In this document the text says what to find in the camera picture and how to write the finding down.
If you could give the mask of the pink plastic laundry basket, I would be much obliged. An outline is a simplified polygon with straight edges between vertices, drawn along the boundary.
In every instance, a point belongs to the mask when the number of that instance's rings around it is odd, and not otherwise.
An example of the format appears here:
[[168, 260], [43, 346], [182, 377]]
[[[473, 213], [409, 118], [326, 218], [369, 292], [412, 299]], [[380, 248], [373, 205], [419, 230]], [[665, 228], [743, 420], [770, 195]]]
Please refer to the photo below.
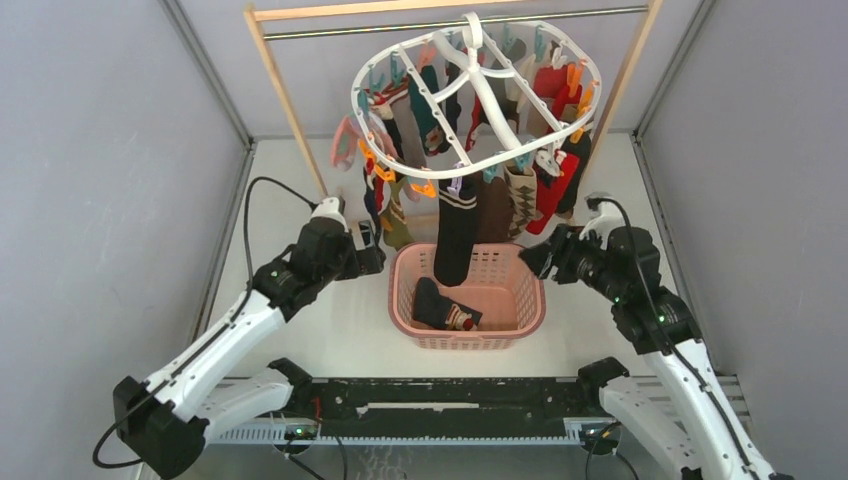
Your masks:
[[459, 286], [439, 285], [439, 293], [481, 314], [470, 331], [439, 330], [413, 315], [415, 287], [434, 278], [434, 244], [401, 249], [392, 262], [388, 312], [394, 326], [421, 348], [436, 350], [499, 350], [534, 333], [546, 314], [542, 282], [519, 258], [516, 244], [474, 247], [468, 274]]

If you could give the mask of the navy blue sock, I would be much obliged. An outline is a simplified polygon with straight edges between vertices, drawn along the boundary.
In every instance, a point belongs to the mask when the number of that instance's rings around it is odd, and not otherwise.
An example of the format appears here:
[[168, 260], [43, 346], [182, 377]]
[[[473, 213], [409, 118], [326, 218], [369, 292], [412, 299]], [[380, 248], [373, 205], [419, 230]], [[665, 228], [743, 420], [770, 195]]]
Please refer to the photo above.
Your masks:
[[442, 295], [435, 281], [422, 277], [414, 291], [412, 319], [435, 330], [473, 331], [482, 313]]

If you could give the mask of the black sock with beige stripes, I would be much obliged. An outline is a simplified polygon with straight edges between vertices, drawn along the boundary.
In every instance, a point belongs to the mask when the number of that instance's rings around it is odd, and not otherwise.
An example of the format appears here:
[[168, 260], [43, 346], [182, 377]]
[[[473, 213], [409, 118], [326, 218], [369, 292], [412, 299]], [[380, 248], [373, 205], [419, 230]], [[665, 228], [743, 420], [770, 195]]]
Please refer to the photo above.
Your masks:
[[471, 176], [438, 182], [439, 221], [434, 256], [434, 276], [442, 285], [461, 285], [468, 276], [480, 227], [477, 182]]

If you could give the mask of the wooden clothes rack frame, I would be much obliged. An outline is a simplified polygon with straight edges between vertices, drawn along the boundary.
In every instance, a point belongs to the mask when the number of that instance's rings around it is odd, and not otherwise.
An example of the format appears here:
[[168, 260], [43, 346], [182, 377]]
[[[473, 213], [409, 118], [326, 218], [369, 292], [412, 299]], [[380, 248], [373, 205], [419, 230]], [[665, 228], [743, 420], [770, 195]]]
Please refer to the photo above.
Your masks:
[[[280, 22], [292, 20], [304, 20], [337, 16], [379, 14], [388, 12], [407, 12], [415, 10], [427, 9], [445, 9], [445, 8], [479, 8], [485, 6], [485, 1], [362, 1], [345, 4], [328, 4], [317, 6], [302, 6], [292, 8], [278, 8], [259, 10], [254, 5], [249, 4], [244, 9], [244, 17], [251, 33], [251, 36], [259, 51], [262, 62], [269, 74], [271, 85], [279, 99], [279, 102], [285, 112], [286, 119], [292, 129], [293, 135], [300, 148], [307, 166], [309, 167], [313, 179], [320, 193], [328, 192], [322, 174], [319, 171], [317, 161], [313, 155], [309, 142], [304, 133], [300, 119], [296, 112], [293, 97], [290, 95], [285, 85], [280, 67], [277, 64], [274, 53], [270, 47], [270, 42], [273, 40], [295, 39], [298, 37], [320, 37], [322, 34], [303, 33], [296, 34], [289, 32], [286, 34], [269, 34], [264, 30], [263, 25], [267, 22]], [[642, 51], [647, 43], [650, 33], [654, 27], [658, 14], [663, 6], [660, 0], [644, 1], [640, 6], [633, 7], [609, 7], [584, 9], [580, 11], [571, 11], [562, 13], [562, 18], [578, 18], [591, 16], [611, 16], [614, 14], [631, 14], [640, 13], [641, 20], [634, 31], [633, 38], [628, 47], [627, 53], [621, 62], [618, 74], [613, 82], [608, 100], [603, 108], [603, 111], [596, 115], [597, 123], [593, 130], [593, 149], [598, 150], [606, 140], [607, 134], [611, 132], [612, 122], [618, 113], [624, 98], [624, 93], [629, 86], [631, 78], [636, 70], [636, 65], [642, 55]]]

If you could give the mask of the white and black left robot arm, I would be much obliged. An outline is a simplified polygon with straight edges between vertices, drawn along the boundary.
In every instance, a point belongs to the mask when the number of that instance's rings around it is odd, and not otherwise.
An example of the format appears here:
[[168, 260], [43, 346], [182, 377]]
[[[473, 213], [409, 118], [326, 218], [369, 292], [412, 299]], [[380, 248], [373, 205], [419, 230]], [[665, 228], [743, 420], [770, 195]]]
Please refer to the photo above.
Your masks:
[[314, 217], [295, 244], [259, 267], [236, 303], [183, 353], [112, 393], [117, 437], [162, 479], [182, 475], [208, 444], [264, 413], [290, 417], [311, 407], [311, 388], [270, 365], [228, 388], [219, 382], [266, 337], [334, 281], [382, 271], [385, 254], [369, 220], [350, 229]]

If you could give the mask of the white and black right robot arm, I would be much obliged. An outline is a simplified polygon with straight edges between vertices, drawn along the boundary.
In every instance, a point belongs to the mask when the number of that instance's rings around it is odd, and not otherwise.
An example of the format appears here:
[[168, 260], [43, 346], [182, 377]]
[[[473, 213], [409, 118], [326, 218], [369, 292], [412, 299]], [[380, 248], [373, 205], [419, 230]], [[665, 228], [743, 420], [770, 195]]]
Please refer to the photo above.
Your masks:
[[584, 412], [611, 415], [671, 479], [782, 478], [722, 389], [689, 307], [662, 286], [660, 252], [648, 231], [619, 226], [600, 238], [561, 224], [519, 256], [538, 279], [581, 282], [610, 301], [616, 329], [653, 371], [677, 417], [656, 407], [613, 357], [579, 369]]

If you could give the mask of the white round clip hanger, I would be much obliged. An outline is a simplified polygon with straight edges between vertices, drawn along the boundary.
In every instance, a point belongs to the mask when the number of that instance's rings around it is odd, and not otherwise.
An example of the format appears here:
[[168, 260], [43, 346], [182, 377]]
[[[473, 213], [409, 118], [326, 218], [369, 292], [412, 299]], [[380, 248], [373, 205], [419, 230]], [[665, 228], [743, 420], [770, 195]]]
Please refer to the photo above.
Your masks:
[[[582, 83], [582, 74], [588, 72], [591, 82], [583, 90], [577, 104], [578, 116], [572, 122], [561, 121], [559, 116], [547, 108], [547, 104], [532, 89], [531, 81], [519, 72], [499, 44], [483, 28], [483, 21], [473, 12], [464, 15], [464, 19], [440, 30], [420, 35], [386, 48], [374, 55], [354, 77], [351, 88], [351, 101], [355, 108], [354, 118], [357, 121], [364, 139], [360, 148], [364, 157], [373, 163], [375, 174], [386, 182], [394, 182], [398, 174], [419, 178], [432, 182], [434, 180], [462, 178], [478, 171], [489, 171], [494, 167], [510, 160], [520, 162], [522, 159], [533, 160], [541, 148], [552, 151], [566, 138], [576, 140], [580, 134], [587, 131], [593, 124], [593, 117], [599, 105], [602, 93], [602, 78], [595, 62], [563, 31], [541, 20], [531, 18], [511, 18], [505, 21], [508, 25], [517, 25], [529, 29], [534, 34], [534, 58], [544, 59], [546, 45], [544, 41], [552, 39], [555, 47], [552, 53], [552, 65], [565, 64], [566, 50], [577, 56], [578, 61], [569, 70], [567, 79], [568, 90], [573, 92]], [[420, 46], [424, 54], [435, 51], [447, 63], [459, 69], [458, 76], [444, 88], [432, 91], [420, 75], [419, 68], [410, 60], [407, 50]], [[421, 167], [414, 168], [400, 162], [395, 155], [388, 153], [376, 141], [371, 129], [371, 121], [376, 118], [370, 112], [368, 100], [376, 96], [375, 88], [365, 81], [372, 77], [373, 68], [387, 61], [391, 71], [398, 69], [401, 62], [406, 67], [406, 74], [417, 88], [418, 95], [430, 109], [430, 117], [434, 119], [445, 133], [445, 139], [457, 150], [458, 163], [449, 170], [431, 170]], [[508, 80], [517, 85], [539, 115], [546, 121], [551, 132], [530, 142], [521, 142], [510, 127], [509, 121], [503, 114], [495, 92], [490, 85], [492, 79]], [[458, 140], [455, 129], [447, 120], [447, 113], [441, 106], [449, 97], [456, 94], [461, 87], [469, 84], [475, 91], [480, 106], [489, 120], [489, 125], [500, 141], [503, 149], [480, 161], [471, 160], [467, 151]]]

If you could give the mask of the olive green and orange sock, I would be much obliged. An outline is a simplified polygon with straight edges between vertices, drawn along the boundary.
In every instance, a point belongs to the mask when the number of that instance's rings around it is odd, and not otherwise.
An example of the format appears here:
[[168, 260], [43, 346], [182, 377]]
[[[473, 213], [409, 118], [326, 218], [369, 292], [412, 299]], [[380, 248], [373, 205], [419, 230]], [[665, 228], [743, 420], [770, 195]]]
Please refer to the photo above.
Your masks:
[[395, 250], [401, 250], [405, 246], [415, 242], [410, 233], [405, 211], [400, 201], [400, 194], [404, 189], [406, 180], [390, 184], [390, 194], [385, 208], [380, 213], [380, 222], [383, 228], [383, 240], [385, 244]]

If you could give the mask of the red sock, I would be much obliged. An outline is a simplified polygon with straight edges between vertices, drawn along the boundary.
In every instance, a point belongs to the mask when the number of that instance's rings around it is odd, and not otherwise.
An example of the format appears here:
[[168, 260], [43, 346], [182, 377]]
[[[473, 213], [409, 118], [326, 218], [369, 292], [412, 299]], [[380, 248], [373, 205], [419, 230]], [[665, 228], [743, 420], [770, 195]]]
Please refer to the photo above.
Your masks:
[[537, 180], [536, 210], [526, 231], [534, 235], [541, 234], [546, 228], [579, 165], [579, 158], [573, 153], [558, 151], [556, 159], [560, 160], [557, 175], [550, 175], [538, 164], [533, 165]]

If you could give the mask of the brown sock with striped toe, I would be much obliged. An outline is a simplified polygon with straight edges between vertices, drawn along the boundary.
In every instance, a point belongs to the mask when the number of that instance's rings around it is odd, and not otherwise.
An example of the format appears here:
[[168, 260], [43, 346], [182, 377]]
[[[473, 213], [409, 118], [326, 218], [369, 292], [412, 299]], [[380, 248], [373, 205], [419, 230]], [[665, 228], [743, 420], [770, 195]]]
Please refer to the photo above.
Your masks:
[[478, 244], [501, 243], [510, 239], [513, 207], [503, 178], [495, 177], [486, 182], [482, 175], [478, 176], [477, 209], [480, 214], [476, 238]]

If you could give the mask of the black sock with tan toe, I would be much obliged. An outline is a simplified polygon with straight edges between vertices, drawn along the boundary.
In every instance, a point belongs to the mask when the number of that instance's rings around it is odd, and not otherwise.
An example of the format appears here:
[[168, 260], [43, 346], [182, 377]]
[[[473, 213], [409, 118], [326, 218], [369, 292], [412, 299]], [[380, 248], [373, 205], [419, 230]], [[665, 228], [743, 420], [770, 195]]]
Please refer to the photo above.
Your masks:
[[556, 214], [559, 217], [571, 220], [575, 203], [577, 202], [580, 183], [591, 155], [591, 135], [584, 133], [577, 142], [566, 139], [560, 149], [568, 156], [574, 156], [577, 159], [576, 169], [571, 175], [565, 193], [556, 208]]

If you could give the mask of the pink sock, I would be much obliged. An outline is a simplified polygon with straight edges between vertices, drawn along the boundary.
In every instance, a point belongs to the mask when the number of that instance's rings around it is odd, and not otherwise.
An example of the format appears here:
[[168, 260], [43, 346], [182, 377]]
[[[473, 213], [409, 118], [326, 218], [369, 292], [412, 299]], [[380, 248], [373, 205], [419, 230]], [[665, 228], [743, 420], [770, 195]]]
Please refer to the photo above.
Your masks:
[[347, 171], [353, 166], [360, 138], [361, 131], [357, 122], [350, 115], [345, 116], [336, 128], [332, 140], [330, 161], [334, 168]]

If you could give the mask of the dark green patterned sock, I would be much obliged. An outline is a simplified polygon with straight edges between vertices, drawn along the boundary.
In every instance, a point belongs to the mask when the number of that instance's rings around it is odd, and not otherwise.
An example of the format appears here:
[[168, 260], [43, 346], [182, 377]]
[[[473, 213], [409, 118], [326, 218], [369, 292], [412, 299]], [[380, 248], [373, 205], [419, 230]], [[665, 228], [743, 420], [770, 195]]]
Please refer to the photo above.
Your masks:
[[[439, 90], [437, 74], [432, 65], [423, 66], [419, 70], [419, 75], [428, 90]], [[440, 153], [440, 147], [444, 141], [444, 131], [434, 117], [433, 109], [421, 93], [421, 85], [412, 77], [409, 78], [408, 92], [424, 154], [435, 156]]]

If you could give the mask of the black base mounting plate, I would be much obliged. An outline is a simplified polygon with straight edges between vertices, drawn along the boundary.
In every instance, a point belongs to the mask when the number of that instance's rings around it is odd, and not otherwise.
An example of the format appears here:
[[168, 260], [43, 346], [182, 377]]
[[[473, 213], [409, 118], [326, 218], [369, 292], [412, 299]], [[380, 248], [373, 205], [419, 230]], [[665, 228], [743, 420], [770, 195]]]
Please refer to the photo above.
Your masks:
[[564, 437], [569, 422], [609, 416], [571, 377], [315, 379], [277, 413], [338, 437], [461, 440]]

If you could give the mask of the metal hanging rod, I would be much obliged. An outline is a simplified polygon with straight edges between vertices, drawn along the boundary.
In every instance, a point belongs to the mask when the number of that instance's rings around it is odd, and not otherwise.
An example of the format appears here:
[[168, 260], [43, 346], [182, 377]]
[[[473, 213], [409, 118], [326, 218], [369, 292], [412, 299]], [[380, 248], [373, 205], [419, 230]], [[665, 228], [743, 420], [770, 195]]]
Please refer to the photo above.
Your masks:
[[[644, 5], [632, 5], [632, 6], [624, 6], [624, 7], [608, 7], [608, 8], [599, 8], [599, 9], [585, 9], [585, 10], [575, 10], [575, 11], [568, 11], [568, 12], [542, 13], [542, 14], [532, 14], [532, 15], [491, 16], [491, 17], [482, 18], [480, 20], [480, 23], [482, 25], [494, 25], [494, 24], [505, 24], [505, 23], [537, 22], [537, 21], [548, 21], [548, 20], [564, 20], [564, 19], [577, 19], [577, 18], [589, 18], [589, 17], [631, 15], [631, 14], [642, 14], [642, 13], [648, 13], [648, 12], [649, 12], [649, 6], [647, 4], [644, 4]], [[466, 25], [466, 24], [467, 24], [467, 21], [465, 21], [465, 20], [445, 20], [445, 21], [430, 21], [430, 22], [418, 22], [418, 23], [399, 23], [399, 24], [385, 24], [385, 25], [375, 25], [375, 26], [300, 30], [300, 31], [292, 31], [292, 32], [280, 32], [280, 33], [265, 33], [262, 36], [262, 38], [266, 41], [282, 41], [282, 40], [295, 40], [295, 39], [307, 39], [307, 38], [352, 36], [352, 35], [375, 34], [375, 33], [433, 30], [433, 29], [461, 27], [461, 26]]]

